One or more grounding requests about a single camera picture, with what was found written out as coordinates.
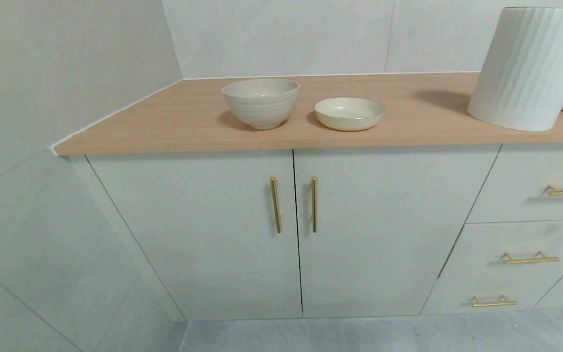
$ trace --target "backsplash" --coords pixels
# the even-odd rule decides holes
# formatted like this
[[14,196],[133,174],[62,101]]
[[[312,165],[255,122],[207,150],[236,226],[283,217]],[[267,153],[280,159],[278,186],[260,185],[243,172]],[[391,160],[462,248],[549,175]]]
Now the backsplash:
[[480,71],[504,7],[563,0],[163,0],[184,78]]

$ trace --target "countertop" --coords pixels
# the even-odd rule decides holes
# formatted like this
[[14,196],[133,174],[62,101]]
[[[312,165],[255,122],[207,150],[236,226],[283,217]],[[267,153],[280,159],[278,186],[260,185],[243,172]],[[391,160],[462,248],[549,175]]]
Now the countertop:
[[[290,119],[255,130],[230,112],[221,88],[245,78],[183,80],[54,146],[58,155],[205,150],[563,143],[563,112],[553,129],[523,132],[471,118],[466,107],[478,73],[289,77],[300,83]],[[357,96],[386,107],[373,129],[342,132],[317,121],[322,99]]]

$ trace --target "tiled wall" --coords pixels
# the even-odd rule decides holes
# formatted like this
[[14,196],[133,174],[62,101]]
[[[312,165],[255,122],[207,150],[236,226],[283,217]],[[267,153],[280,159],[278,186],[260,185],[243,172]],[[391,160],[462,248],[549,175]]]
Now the tiled wall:
[[501,10],[563,0],[162,0],[185,78],[479,71]]
[[186,323],[48,148],[180,79],[159,0],[0,0],[0,351],[177,350]]

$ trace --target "white cylindrical container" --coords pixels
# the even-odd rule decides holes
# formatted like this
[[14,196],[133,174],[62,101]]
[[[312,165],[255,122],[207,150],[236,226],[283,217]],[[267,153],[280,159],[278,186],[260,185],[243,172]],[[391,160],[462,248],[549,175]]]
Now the white cylindrical container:
[[544,131],[562,106],[563,9],[503,9],[469,114],[509,129]]

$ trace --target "ceramic bowl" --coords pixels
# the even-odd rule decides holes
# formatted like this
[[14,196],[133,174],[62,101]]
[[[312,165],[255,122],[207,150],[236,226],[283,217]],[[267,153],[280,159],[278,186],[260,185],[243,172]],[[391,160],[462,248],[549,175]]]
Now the ceramic bowl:
[[382,119],[382,103],[362,98],[331,98],[314,105],[317,119],[323,125],[342,131],[370,129]]
[[297,104],[299,83],[278,78],[248,80],[226,85],[222,92],[240,121],[265,130],[288,120]]

